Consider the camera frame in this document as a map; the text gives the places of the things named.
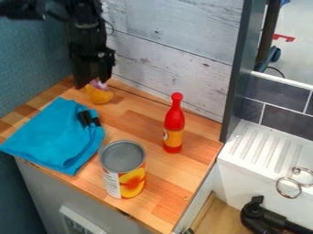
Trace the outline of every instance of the yellow label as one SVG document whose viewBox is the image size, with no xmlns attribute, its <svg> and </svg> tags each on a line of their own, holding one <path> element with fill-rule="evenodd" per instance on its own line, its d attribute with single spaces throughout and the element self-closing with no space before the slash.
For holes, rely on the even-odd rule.
<svg viewBox="0 0 313 234">
<path fill-rule="evenodd" d="M 164 144 L 168 147 L 179 147 L 182 145 L 183 131 L 164 130 Z"/>
</svg>

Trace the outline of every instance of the blue cloth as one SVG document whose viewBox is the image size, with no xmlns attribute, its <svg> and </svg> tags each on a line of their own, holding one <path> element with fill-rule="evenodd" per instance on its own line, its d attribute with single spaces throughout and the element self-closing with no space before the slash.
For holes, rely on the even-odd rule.
<svg viewBox="0 0 313 234">
<path fill-rule="evenodd" d="M 57 98 L 45 110 L 0 145 L 0 151 L 68 175 L 77 170 L 99 148 L 104 131 L 94 122 L 83 126 L 78 113 L 89 110 L 76 101 Z"/>
</svg>

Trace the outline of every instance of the metal can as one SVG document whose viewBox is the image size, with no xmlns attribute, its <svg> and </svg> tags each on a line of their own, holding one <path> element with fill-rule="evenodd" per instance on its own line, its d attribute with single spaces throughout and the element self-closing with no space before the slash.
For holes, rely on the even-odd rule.
<svg viewBox="0 0 313 234">
<path fill-rule="evenodd" d="M 146 183 L 146 153 L 132 141 L 117 141 L 99 149 L 106 192 L 116 198 L 131 198 L 141 193 Z"/>
</svg>

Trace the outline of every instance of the wooden floor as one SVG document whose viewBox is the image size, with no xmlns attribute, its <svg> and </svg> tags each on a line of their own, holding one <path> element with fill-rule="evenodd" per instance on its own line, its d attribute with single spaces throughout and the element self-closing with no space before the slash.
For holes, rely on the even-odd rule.
<svg viewBox="0 0 313 234">
<path fill-rule="evenodd" d="M 240 221 L 240 211 L 210 195 L 192 225 L 196 234 L 251 234 Z"/>
</svg>

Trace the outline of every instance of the bottle cap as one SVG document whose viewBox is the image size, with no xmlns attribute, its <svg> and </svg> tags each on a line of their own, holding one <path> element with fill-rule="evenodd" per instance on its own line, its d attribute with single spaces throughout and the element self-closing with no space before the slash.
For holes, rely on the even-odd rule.
<svg viewBox="0 0 313 234">
<path fill-rule="evenodd" d="M 182 101 L 183 95 L 180 92 L 174 92 L 172 94 L 172 100 L 173 101 Z"/>
</svg>

